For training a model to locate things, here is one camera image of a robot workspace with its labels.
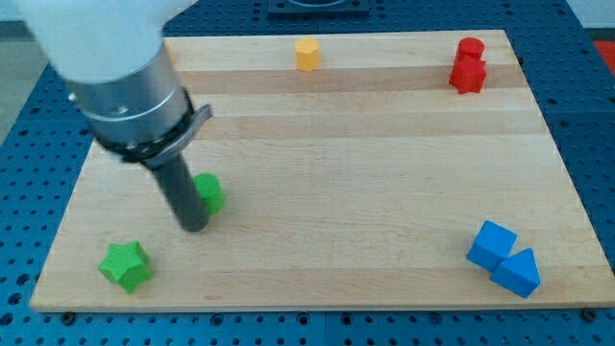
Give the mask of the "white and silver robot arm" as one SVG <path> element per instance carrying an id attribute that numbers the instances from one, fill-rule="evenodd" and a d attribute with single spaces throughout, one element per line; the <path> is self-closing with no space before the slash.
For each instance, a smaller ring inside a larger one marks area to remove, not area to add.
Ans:
<path id="1" fill-rule="evenodd" d="M 162 38 L 193 0 L 14 0 L 106 149 L 155 168 L 210 118 L 195 111 Z"/>

